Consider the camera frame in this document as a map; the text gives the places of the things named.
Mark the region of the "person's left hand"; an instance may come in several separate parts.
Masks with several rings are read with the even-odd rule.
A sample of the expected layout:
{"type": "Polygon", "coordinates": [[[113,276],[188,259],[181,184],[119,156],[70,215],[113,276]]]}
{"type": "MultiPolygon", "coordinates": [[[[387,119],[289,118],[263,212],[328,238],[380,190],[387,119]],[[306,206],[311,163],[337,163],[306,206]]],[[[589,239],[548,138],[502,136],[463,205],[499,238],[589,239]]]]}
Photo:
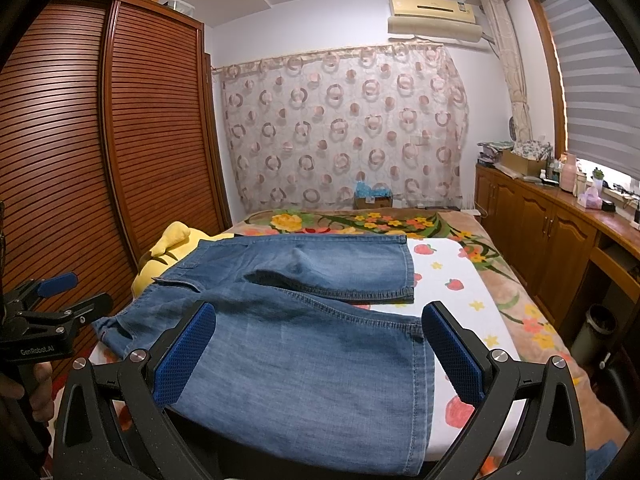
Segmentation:
{"type": "MultiPolygon", "coordinates": [[[[50,362],[37,363],[34,366],[34,378],[37,384],[32,389],[29,397],[29,404],[32,407],[32,418],[36,422],[48,422],[54,414],[54,403],[52,400],[52,365],[50,362]]],[[[18,382],[14,382],[6,375],[1,375],[0,386],[2,398],[20,400],[25,389],[18,382]]]]}

